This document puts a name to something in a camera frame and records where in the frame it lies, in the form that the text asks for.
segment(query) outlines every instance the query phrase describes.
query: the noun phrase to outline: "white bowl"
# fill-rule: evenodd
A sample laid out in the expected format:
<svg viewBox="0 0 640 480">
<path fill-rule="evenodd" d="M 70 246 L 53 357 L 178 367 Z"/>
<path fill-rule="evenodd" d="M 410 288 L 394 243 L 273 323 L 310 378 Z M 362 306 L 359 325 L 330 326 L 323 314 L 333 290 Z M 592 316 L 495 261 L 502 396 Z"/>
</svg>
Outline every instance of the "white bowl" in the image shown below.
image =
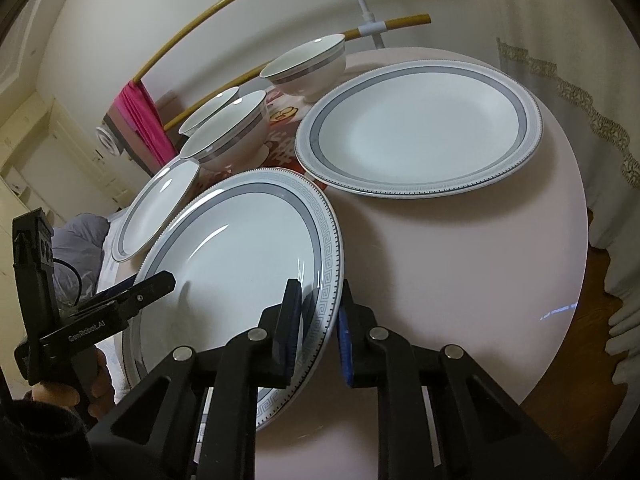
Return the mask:
<svg viewBox="0 0 640 480">
<path fill-rule="evenodd" d="M 347 65 L 344 34 L 309 41 L 285 52 L 260 72 L 278 90 L 314 102 L 332 89 Z"/>
<path fill-rule="evenodd" d="M 230 102 L 238 99 L 238 97 L 240 97 L 240 89 L 237 86 L 232 86 L 231 88 L 220 92 L 187 117 L 187 120 L 182 123 L 182 126 L 180 126 L 178 133 L 191 137 L 196 130 L 204 124 L 204 121 L 209 119 L 213 114 L 222 110 L 222 108 L 227 106 Z"/>
<path fill-rule="evenodd" d="M 266 93 L 252 92 L 210 117 L 184 143 L 180 158 L 195 158 L 208 171 L 239 173 L 260 166 L 269 155 Z"/>
</svg>

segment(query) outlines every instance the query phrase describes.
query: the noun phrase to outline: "pink cloth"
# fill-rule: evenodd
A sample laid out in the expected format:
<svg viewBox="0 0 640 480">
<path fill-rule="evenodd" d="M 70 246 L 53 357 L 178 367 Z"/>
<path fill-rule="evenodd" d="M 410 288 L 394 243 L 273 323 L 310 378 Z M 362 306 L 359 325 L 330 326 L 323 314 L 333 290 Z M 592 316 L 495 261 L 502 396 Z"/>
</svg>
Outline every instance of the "pink cloth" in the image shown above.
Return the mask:
<svg viewBox="0 0 640 480">
<path fill-rule="evenodd" d="M 156 104 L 141 82 L 136 84 L 129 81 L 116 97 L 114 104 L 161 166 L 177 155 L 162 128 Z"/>
</svg>

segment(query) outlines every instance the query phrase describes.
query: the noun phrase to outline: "metal screw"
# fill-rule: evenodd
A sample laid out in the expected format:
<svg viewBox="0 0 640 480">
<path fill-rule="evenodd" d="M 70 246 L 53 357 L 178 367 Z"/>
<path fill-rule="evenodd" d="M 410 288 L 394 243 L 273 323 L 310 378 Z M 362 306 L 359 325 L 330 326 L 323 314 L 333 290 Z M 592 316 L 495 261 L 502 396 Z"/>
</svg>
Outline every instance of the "metal screw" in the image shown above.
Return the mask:
<svg viewBox="0 0 640 480">
<path fill-rule="evenodd" d="M 447 345 L 444 347 L 444 355 L 449 359 L 460 359 L 465 354 L 465 351 L 458 345 Z"/>
<path fill-rule="evenodd" d="M 267 337 L 267 331 L 263 328 L 252 328 L 246 336 L 250 341 L 262 341 Z"/>
<path fill-rule="evenodd" d="M 384 328 L 383 326 L 376 326 L 369 330 L 369 337 L 375 339 L 376 341 L 384 341 L 387 337 L 389 337 L 389 330 Z"/>
<path fill-rule="evenodd" d="M 188 346 L 178 346 L 174 350 L 174 359 L 176 361 L 186 361 L 191 357 L 193 351 Z"/>
</svg>

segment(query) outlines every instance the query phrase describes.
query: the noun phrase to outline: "gray band on plate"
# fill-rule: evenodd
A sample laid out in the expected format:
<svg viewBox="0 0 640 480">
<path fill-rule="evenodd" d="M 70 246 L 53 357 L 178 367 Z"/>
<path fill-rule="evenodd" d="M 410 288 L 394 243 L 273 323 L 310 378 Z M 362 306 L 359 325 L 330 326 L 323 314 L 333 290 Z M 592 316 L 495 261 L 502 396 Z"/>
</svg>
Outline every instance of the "gray band on plate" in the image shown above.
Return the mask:
<svg viewBox="0 0 640 480">
<path fill-rule="evenodd" d="M 346 176 L 355 180 L 359 180 L 361 182 L 369 182 L 370 184 L 387 184 L 386 182 L 369 180 L 367 178 L 352 175 L 350 173 L 347 173 L 344 170 L 341 170 L 340 168 L 338 168 L 337 166 L 334 166 L 331 162 L 329 162 L 329 160 L 324 156 L 324 153 L 322 153 L 322 149 L 320 148 L 320 142 L 319 142 L 320 130 L 322 129 L 322 124 L 324 123 L 324 120 L 328 117 L 329 113 L 331 113 L 331 111 L 334 110 L 334 108 L 337 107 L 337 105 L 343 102 L 346 98 L 354 94 L 357 94 L 359 91 L 364 90 L 365 88 L 373 86 L 377 83 L 380 83 L 389 79 L 395 79 L 396 77 L 401 77 L 403 75 L 424 73 L 424 72 L 439 72 L 439 73 L 461 75 L 461 76 L 469 77 L 471 79 L 476 79 L 482 83 L 485 83 L 491 86 L 492 88 L 496 89 L 502 95 L 504 95 L 510 101 L 511 105 L 515 109 L 516 114 L 518 116 L 518 133 L 516 135 L 516 139 L 514 143 L 507 150 L 507 152 L 505 152 L 504 155 L 498 158 L 497 160 L 494 160 L 488 166 L 485 166 L 484 168 L 473 171 L 472 173 L 469 173 L 466 175 L 459 175 L 456 177 L 456 180 L 459 178 L 471 176 L 476 173 L 480 173 L 481 171 L 484 171 L 487 168 L 494 166 L 495 164 L 507 158 L 509 155 L 511 155 L 511 153 L 513 153 L 517 149 L 517 147 L 523 141 L 526 133 L 527 115 L 525 113 L 522 102 L 520 101 L 520 99 L 518 99 L 517 95 L 514 94 L 513 91 L 511 91 L 510 88 L 503 85 L 501 82 L 496 81 L 495 79 L 485 76 L 484 74 L 474 72 L 473 70 L 467 70 L 465 68 L 454 68 L 449 66 L 414 66 L 410 68 L 405 68 L 404 70 L 398 70 L 396 72 L 388 72 L 376 77 L 372 77 L 371 79 L 367 79 L 366 81 L 363 81 L 362 83 L 354 86 L 353 88 L 349 88 L 347 91 L 341 93 L 340 95 L 337 95 L 334 99 L 332 99 L 332 101 L 329 102 L 322 109 L 322 111 L 318 114 L 313 124 L 311 125 L 310 132 L 309 132 L 309 143 L 311 146 L 311 152 L 320 161 L 322 165 L 324 165 L 326 168 L 329 168 L 332 171 L 335 171 L 335 173 L 341 174 L 343 176 Z M 442 180 L 437 182 L 411 182 L 407 184 L 398 184 L 398 186 L 421 186 L 421 185 L 427 185 L 427 184 L 442 184 L 444 186 L 448 181 L 449 180 Z"/>
<path fill-rule="evenodd" d="M 188 159 L 186 158 L 179 158 L 178 160 L 176 160 L 174 162 L 174 164 L 172 164 L 170 166 L 170 170 L 172 170 L 173 168 L 177 168 L 178 166 L 180 166 L 181 164 L 184 164 L 185 162 L 188 162 Z M 169 173 L 169 171 L 167 171 L 163 176 L 167 176 Z M 142 204 L 143 200 L 145 199 L 145 197 L 151 192 L 151 190 L 158 184 L 158 182 L 160 182 L 160 180 L 162 179 L 162 177 L 158 178 L 158 180 L 156 180 L 156 182 L 152 185 L 149 186 L 148 188 L 146 188 L 145 192 L 140 196 L 140 200 L 137 200 L 137 202 L 132 206 L 132 209 L 130 211 L 130 213 L 127 215 L 127 217 L 125 218 L 124 224 L 122 225 L 122 229 L 120 231 L 120 236 L 118 236 L 118 240 L 117 240 L 117 247 L 118 247 L 118 252 L 121 254 L 121 256 L 127 256 L 128 253 L 126 253 L 124 251 L 124 233 L 127 231 L 127 227 L 129 225 L 129 223 L 131 222 L 131 219 L 133 218 L 133 215 L 135 214 L 135 212 L 137 211 L 138 207 L 140 206 L 140 204 Z"/>
<path fill-rule="evenodd" d="M 316 228 L 316 224 L 311 216 L 311 213 L 306 208 L 305 204 L 300 200 L 295 194 L 290 192 L 288 189 L 284 189 L 283 187 L 277 186 L 275 184 L 267 184 L 263 182 L 257 182 L 254 184 L 242 184 L 241 186 L 233 187 L 229 190 L 223 191 L 219 195 L 213 196 L 207 202 L 202 204 L 200 207 L 197 207 L 192 211 L 187 218 L 185 218 L 179 226 L 177 226 L 174 232 L 170 235 L 169 239 L 162 245 L 162 248 L 158 251 L 153 261 L 150 263 L 146 276 L 153 276 L 156 272 L 158 272 L 158 267 L 160 263 L 166 256 L 169 249 L 171 249 L 172 245 L 175 241 L 180 237 L 182 232 L 201 214 L 211 209 L 213 206 L 224 202 L 230 198 L 233 198 L 238 195 L 246 194 L 246 193 L 266 193 L 278 198 L 283 199 L 289 205 L 291 205 L 296 212 L 300 215 L 303 222 L 305 223 L 306 229 L 309 233 L 309 237 L 311 239 L 311 246 L 314 254 L 314 276 L 312 282 L 312 290 L 310 294 L 312 295 L 312 304 L 315 307 L 316 301 L 318 300 L 317 291 L 321 286 L 321 250 L 320 250 L 320 235 L 318 233 L 318 229 Z M 148 373 L 148 368 L 144 364 L 144 357 L 142 356 L 142 349 L 139 349 L 140 358 L 142 362 L 140 362 L 137 358 L 134 357 L 134 362 L 136 364 L 136 368 L 138 369 L 138 374 L 140 377 L 146 376 Z M 258 393 L 258 400 L 264 398 L 271 391 L 271 388 L 264 388 L 260 390 Z"/>
</svg>

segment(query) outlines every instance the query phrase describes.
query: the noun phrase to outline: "black bracket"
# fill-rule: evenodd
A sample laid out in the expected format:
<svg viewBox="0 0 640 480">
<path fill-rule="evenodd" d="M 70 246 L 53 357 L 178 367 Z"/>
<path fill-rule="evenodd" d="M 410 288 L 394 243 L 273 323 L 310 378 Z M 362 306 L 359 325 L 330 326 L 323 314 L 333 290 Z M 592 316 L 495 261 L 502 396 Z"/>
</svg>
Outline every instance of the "black bracket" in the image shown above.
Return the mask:
<svg viewBox="0 0 640 480">
<path fill-rule="evenodd" d="M 143 307 L 174 290 L 175 280 L 165 270 L 135 285 L 132 276 L 63 319 L 53 288 L 52 235 L 42 209 L 14 219 L 15 283 L 27 332 L 14 357 L 30 385 L 55 381 L 74 387 L 80 394 L 76 411 L 91 427 L 96 420 L 87 409 L 98 373 L 94 344 L 124 330 Z"/>
<path fill-rule="evenodd" d="M 378 326 L 345 281 L 338 314 L 342 371 L 352 388 L 378 388 L 381 480 L 568 480 L 555 443 L 460 346 L 433 351 Z M 422 387 L 433 409 L 431 452 Z"/>
<path fill-rule="evenodd" d="M 289 280 L 282 303 L 224 347 L 165 357 L 88 434 L 97 471 L 118 480 L 254 478 L 259 386 L 285 388 L 293 375 L 302 290 Z M 206 391 L 214 386 L 197 471 L 192 464 Z"/>
</svg>

